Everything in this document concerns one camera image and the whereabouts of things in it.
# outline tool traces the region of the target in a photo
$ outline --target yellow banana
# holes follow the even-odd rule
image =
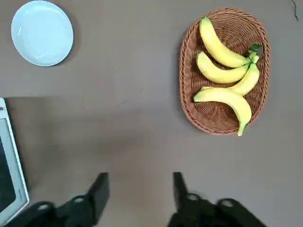
[[[208,17],[204,17],[200,20],[199,28],[207,51],[217,62],[231,68],[237,68],[250,62],[249,58],[245,58],[223,45]]]
[[[239,83],[232,87],[228,87],[227,89],[244,96],[248,94],[254,86],[257,84],[259,77],[260,77],[260,72],[256,66],[256,63],[258,61],[259,57],[254,56],[253,57],[253,63],[250,65],[250,68],[248,69],[247,73],[243,77],[242,80],[240,80]],[[202,90],[208,89],[211,87],[202,87]]]
[[[237,115],[240,122],[238,136],[243,134],[245,126],[251,119],[251,108],[248,102],[242,96],[226,88],[214,87],[199,91],[194,96],[194,102],[221,102],[229,105]]]
[[[197,54],[196,62],[207,79],[219,84],[229,84],[242,79],[249,67],[249,64],[246,64],[236,69],[222,70],[216,67],[204,52]]]

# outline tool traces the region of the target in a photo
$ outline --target brown basket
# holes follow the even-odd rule
[[[268,94],[268,77],[270,70],[270,45],[267,33],[261,23],[250,13],[235,9],[222,8],[208,13],[219,39],[231,50],[247,56],[247,50],[253,44],[263,47],[263,54],[257,66],[260,79],[245,98],[252,111],[252,121],[260,114]],[[229,87],[233,84],[215,84],[206,79],[196,65],[196,54],[204,51],[208,54],[200,33],[197,20],[188,30],[180,50],[180,98],[187,118],[199,129],[210,134],[231,134],[239,127],[233,110],[223,103],[194,103],[193,96],[202,86]],[[222,69],[227,69],[213,62]]]

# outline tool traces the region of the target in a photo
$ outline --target plate rim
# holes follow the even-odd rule
[[[66,54],[63,55],[62,58],[60,58],[60,60],[54,62],[54,63],[49,63],[49,64],[39,64],[39,63],[35,63],[31,60],[29,60],[28,58],[26,58],[25,56],[23,56],[23,54],[20,53],[20,51],[18,50],[17,48],[17,45],[15,44],[15,38],[14,38],[14,35],[13,35],[13,26],[14,26],[14,22],[17,18],[17,16],[20,14],[21,10],[28,6],[28,5],[36,5],[36,4],[39,4],[39,3],[43,3],[43,4],[46,4],[48,5],[49,7],[53,8],[53,9],[56,9],[60,14],[64,15],[67,19],[67,21],[69,22],[69,26],[71,28],[71,46],[69,48],[69,51],[67,51]],[[12,37],[12,41],[13,41],[13,44],[16,48],[16,50],[18,51],[18,53],[25,59],[27,60],[29,63],[31,64],[34,64],[34,65],[37,65],[37,66],[41,66],[41,67],[48,67],[48,66],[53,66],[53,65],[57,65],[59,64],[60,62],[62,62],[68,55],[69,53],[71,52],[72,50],[72,47],[73,47],[73,43],[74,43],[74,30],[73,30],[73,27],[72,27],[72,24],[71,24],[71,20],[69,19],[69,17],[67,16],[67,14],[63,11],[63,9],[61,9],[59,6],[57,6],[56,4],[52,3],[52,2],[49,2],[49,1],[45,1],[45,0],[34,0],[34,1],[30,1],[30,2],[27,2],[26,4],[22,5],[15,13],[13,19],[12,19],[12,22],[11,22],[11,37]]]

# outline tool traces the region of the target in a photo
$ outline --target laptop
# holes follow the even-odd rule
[[[28,191],[8,111],[4,99],[0,98],[0,227],[28,203]]]

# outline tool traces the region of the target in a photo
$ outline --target white plate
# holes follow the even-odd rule
[[[39,66],[61,62],[71,51],[73,30],[67,15],[47,1],[31,1],[14,15],[14,45],[23,58]]]

